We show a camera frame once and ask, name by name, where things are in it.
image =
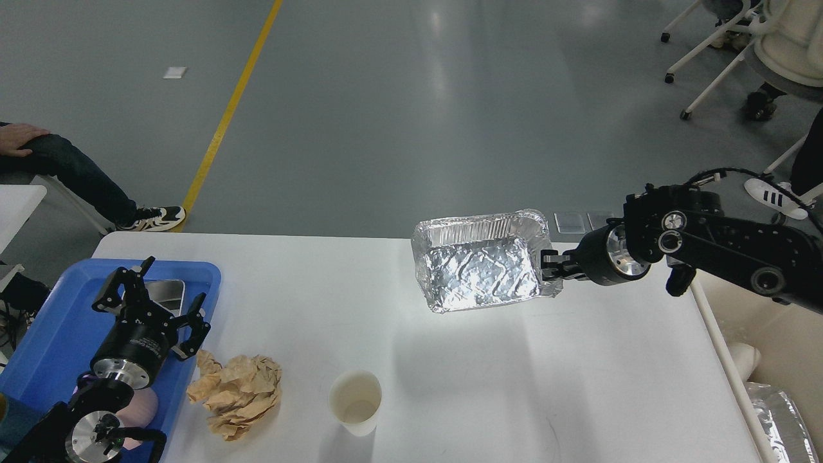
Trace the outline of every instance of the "person's hand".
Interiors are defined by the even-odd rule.
[[[18,149],[32,138],[48,135],[46,129],[31,124],[9,124],[0,127],[0,156],[26,157],[31,154],[30,149]]]

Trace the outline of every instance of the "white table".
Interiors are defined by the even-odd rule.
[[[0,185],[0,252],[46,195],[43,185]]]
[[[223,442],[185,404],[165,461],[760,461],[695,299],[666,294],[664,264],[636,283],[437,315],[408,240],[116,232],[94,253],[148,255],[216,264],[203,347],[283,367],[277,414]],[[384,390],[367,437],[327,407],[356,368]]]

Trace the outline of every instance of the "chair leg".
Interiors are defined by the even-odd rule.
[[[794,143],[791,148],[786,150],[785,153],[781,154],[780,157],[778,157],[776,160],[774,160],[774,162],[769,164],[769,166],[765,168],[763,173],[770,174],[772,173],[772,171],[774,171],[774,169],[777,169],[777,166],[783,164],[783,162],[786,161],[788,157],[792,156],[798,149],[800,149],[801,146],[803,146],[803,144],[806,142],[807,136],[808,135],[803,135],[803,138],[799,139],[797,143]]]
[[[68,189],[66,189],[66,187],[63,186],[62,183],[58,182],[57,180],[55,180],[54,178],[52,178],[48,175],[41,175],[40,178],[45,180],[47,183],[52,185],[57,191],[62,193],[63,196],[65,196],[66,199],[68,199],[69,202],[72,203],[74,205],[74,207],[78,211],[80,211],[81,214],[83,214],[83,217],[85,217],[86,220],[89,221],[89,223],[97,230],[98,233],[100,233],[103,236],[109,234],[109,231],[106,230],[105,227],[100,225],[99,222],[97,222],[97,220],[86,210],[86,208],[83,207],[83,205],[80,203],[80,201],[78,201],[77,198],[74,197],[72,192],[69,191]]]
[[[668,42],[669,37],[672,36],[671,32],[672,32],[672,29],[674,29],[674,26],[677,26],[678,22],[683,21],[683,19],[686,18],[686,16],[689,16],[691,14],[691,12],[693,12],[695,10],[695,8],[697,8],[700,5],[700,2],[702,2],[702,1],[703,0],[695,0],[695,2],[692,3],[690,7],[688,7],[684,12],[677,15],[677,17],[674,18],[674,20],[672,22],[670,22],[668,24],[668,26],[664,27],[663,28],[663,33],[660,35],[660,41],[663,42],[663,43]]]
[[[821,194],[823,194],[823,183],[808,190],[806,194],[801,194],[799,198],[803,203],[809,204],[814,198],[817,198]]]
[[[745,8],[741,9],[740,12],[734,18],[732,18],[729,22],[727,22],[726,24],[723,24],[722,26],[718,27],[717,30],[715,30],[714,33],[712,33],[712,35],[710,35],[709,37],[706,38],[706,40],[703,40],[702,42],[700,42],[699,45],[694,47],[683,58],[680,58],[679,60],[677,60],[677,62],[674,63],[666,71],[666,83],[674,82],[674,74],[675,74],[675,72],[677,72],[678,69],[682,68],[684,64],[688,63],[698,53],[700,53],[706,47],[708,47],[710,43],[714,42],[714,39],[717,39],[720,35],[725,34],[727,30],[732,29],[732,27],[734,27],[734,25],[736,25],[738,21],[743,19],[743,17],[748,12],[749,12],[749,10],[747,10]]]
[[[728,65],[728,66],[727,66],[727,67],[726,67],[726,68],[725,68],[725,69],[724,69],[724,70],[723,70],[723,71],[722,71],[722,72],[721,72],[721,73],[720,73],[717,77],[715,77],[715,78],[714,78],[714,80],[712,81],[712,83],[710,83],[710,84],[709,84],[709,86],[708,86],[708,87],[706,87],[706,88],[705,88],[705,90],[703,90],[703,92],[702,92],[702,93],[700,93],[700,94],[697,96],[697,98],[695,98],[695,100],[694,100],[694,101],[692,101],[692,102],[691,102],[691,104],[690,104],[690,105],[689,105],[686,109],[684,109],[684,110],[680,113],[680,119],[683,119],[683,120],[688,120],[688,119],[691,117],[691,112],[692,112],[693,110],[695,110],[695,108],[696,108],[696,107],[697,107],[697,106],[698,106],[701,102],[703,102],[703,100],[706,98],[706,96],[707,96],[707,95],[708,95],[708,94],[709,94],[712,90],[714,90],[714,88],[715,88],[716,86],[720,85],[720,82],[722,82],[722,81],[723,81],[723,79],[725,79],[725,78],[726,78],[726,76],[727,76],[727,75],[728,75],[728,74],[729,74],[729,73],[730,73],[730,72],[731,72],[734,68],[736,68],[736,67],[737,67],[737,65],[739,65],[740,63],[742,63],[742,62],[743,62],[743,59],[745,58],[745,56],[746,56],[746,50],[744,49],[742,52],[740,52],[740,53],[737,55],[737,57],[735,57],[735,59],[733,59],[733,60],[732,60],[732,62],[731,62],[731,63],[729,63],[729,65]]]

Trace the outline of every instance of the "crumpled foil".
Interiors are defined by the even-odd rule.
[[[819,463],[806,424],[786,391],[747,382],[746,392],[778,462]]]
[[[429,220],[411,237],[417,282],[436,313],[556,296],[562,280],[541,278],[544,249],[548,225],[534,209]]]

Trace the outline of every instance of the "gray floor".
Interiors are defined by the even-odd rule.
[[[760,85],[743,66],[679,120],[733,57],[707,49],[663,83],[713,29],[697,11],[660,43],[690,3],[284,0],[185,231],[409,237],[520,208],[621,215],[646,182],[762,170],[817,108],[786,96],[774,120],[743,120]],[[140,203],[180,203],[272,2],[242,5],[2,2],[0,119],[70,138]],[[168,66],[189,70],[164,81]],[[714,188],[727,214],[768,220],[741,184]],[[47,283],[98,240],[54,196],[2,256]]]

